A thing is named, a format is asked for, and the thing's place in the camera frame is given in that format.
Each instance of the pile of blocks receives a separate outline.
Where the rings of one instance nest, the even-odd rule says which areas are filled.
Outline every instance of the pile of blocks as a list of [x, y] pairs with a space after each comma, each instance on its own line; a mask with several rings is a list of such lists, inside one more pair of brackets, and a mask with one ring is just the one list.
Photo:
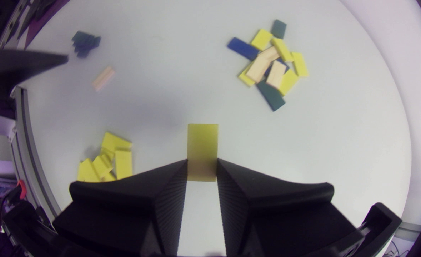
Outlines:
[[132, 176], [131, 148], [131, 142], [106, 132], [99, 156], [80, 163], [77, 180], [110, 182]]
[[283, 96], [300, 77], [309, 76], [303, 55], [290, 52], [283, 40], [286, 27], [285, 23], [276, 20], [271, 32], [260, 29], [250, 44], [236, 37], [228, 44], [229, 49], [251, 60], [239, 78], [249, 87], [256, 84], [272, 111], [285, 104]]
[[101, 37], [96, 37], [82, 31], [77, 31], [75, 36], [72, 38], [72, 41], [74, 41], [74, 52], [77, 53], [77, 57], [86, 58], [88, 57], [88, 54], [90, 53], [91, 49], [94, 49], [99, 46], [99, 43], [101, 42]]

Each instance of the white circular table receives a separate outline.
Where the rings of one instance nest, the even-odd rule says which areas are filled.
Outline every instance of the white circular table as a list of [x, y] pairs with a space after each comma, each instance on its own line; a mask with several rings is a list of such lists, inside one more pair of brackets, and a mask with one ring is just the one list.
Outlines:
[[[310, 72], [272, 112], [238, 74], [249, 63], [227, 49], [250, 42], [275, 19]], [[71, 38], [102, 36], [86, 59]], [[406, 114], [382, 56], [357, 20], [333, 1], [72, 0], [28, 50], [69, 62], [21, 86], [52, 192], [64, 209], [80, 161], [99, 152], [104, 132], [134, 142], [140, 173], [186, 159], [188, 123], [220, 125], [219, 157], [291, 182], [329, 182], [333, 204], [359, 226], [382, 202], [402, 214], [410, 180]], [[116, 74], [99, 93], [91, 82]], [[179, 255], [224, 255], [216, 182], [189, 182]]]

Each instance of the white table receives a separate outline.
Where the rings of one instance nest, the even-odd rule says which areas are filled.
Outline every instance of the white table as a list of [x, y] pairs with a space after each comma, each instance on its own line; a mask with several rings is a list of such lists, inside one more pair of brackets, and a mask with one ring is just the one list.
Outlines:
[[[275, 19], [302, 52], [309, 78], [269, 109], [237, 75], [248, 60], [226, 48]], [[101, 35], [78, 59], [76, 31]], [[79, 161], [104, 132], [132, 140], [135, 173], [186, 158], [188, 123], [220, 124], [219, 157], [284, 180], [329, 182], [333, 204], [359, 226], [382, 202], [399, 216], [409, 187], [411, 143], [398, 90], [379, 51], [339, 1], [72, 0], [29, 50], [68, 53], [69, 63], [32, 78], [32, 130], [60, 207]], [[91, 82], [116, 75], [99, 93]], [[225, 254], [217, 183], [189, 182], [179, 255]]]

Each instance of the stack of dark blue blocks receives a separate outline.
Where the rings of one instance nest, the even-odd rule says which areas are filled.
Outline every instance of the stack of dark blue blocks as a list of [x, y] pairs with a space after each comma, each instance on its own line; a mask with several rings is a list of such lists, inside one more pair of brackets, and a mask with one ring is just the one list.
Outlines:
[[72, 41], [74, 41], [74, 52], [77, 53], [77, 57], [86, 58], [91, 49], [94, 49], [99, 46], [99, 42], [101, 42], [101, 37], [95, 37], [85, 32], [77, 31], [75, 36], [72, 38]]

